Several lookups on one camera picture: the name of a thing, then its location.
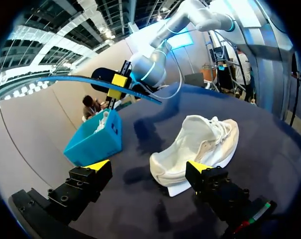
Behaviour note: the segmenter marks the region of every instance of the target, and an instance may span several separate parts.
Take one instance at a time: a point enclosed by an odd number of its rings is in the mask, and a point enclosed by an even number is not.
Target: yellow bracket
[[[100,170],[102,167],[104,167],[104,165],[105,165],[106,163],[108,163],[108,162],[110,162],[109,159],[104,160],[104,161],[102,161],[102,162],[98,162],[98,163],[91,164],[91,165],[89,165],[89,166],[85,166],[85,167],[83,167],[83,168],[90,168],[90,169],[99,171],[99,170]]]
[[[127,82],[127,77],[121,76],[119,74],[115,74],[111,83],[113,85],[124,87]],[[107,96],[115,98],[116,100],[120,99],[121,92],[113,89],[109,89]]]
[[[197,163],[197,162],[194,162],[192,160],[189,160],[188,161],[190,164],[192,164],[192,166],[194,168],[196,168],[196,170],[198,170],[200,173],[202,172],[202,170],[206,170],[207,168],[212,168],[208,165],[205,165],[205,164],[202,164],[202,163]]]

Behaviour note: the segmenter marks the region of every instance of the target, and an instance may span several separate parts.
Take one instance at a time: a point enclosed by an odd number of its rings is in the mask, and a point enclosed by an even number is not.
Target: beige wall
[[[90,84],[57,82],[32,95],[1,101],[0,192],[8,197],[35,188],[43,196],[68,177],[63,151],[82,124],[85,95],[103,100]]]
[[[129,60],[131,56],[132,52],[127,42],[122,40],[80,65],[73,72],[73,75],[91,77],[93,71],[100,67],[109,68],[114,71],[121,70],[124,61]]]

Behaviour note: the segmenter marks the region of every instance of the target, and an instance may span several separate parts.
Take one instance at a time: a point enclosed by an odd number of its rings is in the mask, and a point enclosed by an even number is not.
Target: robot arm
[[[198,31],[216,29],[232,31],[234,29],[234,21],[231,17],[211,12],[198,0],[183,1],[177,12],[150,41],[150,45],[155,48],[150,58],[141,53],[136,53],[131,57],[132,74],[137,81],[143,81],[154,88],[161,85],[166,78],[167,55],[172,49],[167,40],[178,34],[190,22]]]

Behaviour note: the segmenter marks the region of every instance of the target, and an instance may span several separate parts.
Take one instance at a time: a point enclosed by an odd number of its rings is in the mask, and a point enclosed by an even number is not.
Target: white cloth
[[[239,59],[241,61],[241,65],[243,68],[243,72],[244,72],[244,77],[245,77],[245,82],[247,85],[249,85],[251,83],[251,75],[250,75],[250,62],[248,62],[248,58],[246,57],[246,55],[244,53],[239,54]],[[233,60],[234,63],[239,64],[238,59],[236,59],[236,57]],[[242,76],[242,72],[241,72],[241,68],[239,66],[234,65],[235,67],[235,79],[236,82],[239,83],[240,85],[244,85],[244,81],[243,81],[243,76]]]

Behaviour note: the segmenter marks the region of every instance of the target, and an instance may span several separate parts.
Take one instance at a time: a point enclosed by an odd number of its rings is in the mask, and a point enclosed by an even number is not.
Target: blue plastic basket
[[[105,127],[94,133],[103,112],[109,111]],[[84,122],[64,150],[64,155],[76,166],[88,166],[120,152],[121,119],[115,110],[106,109]]]

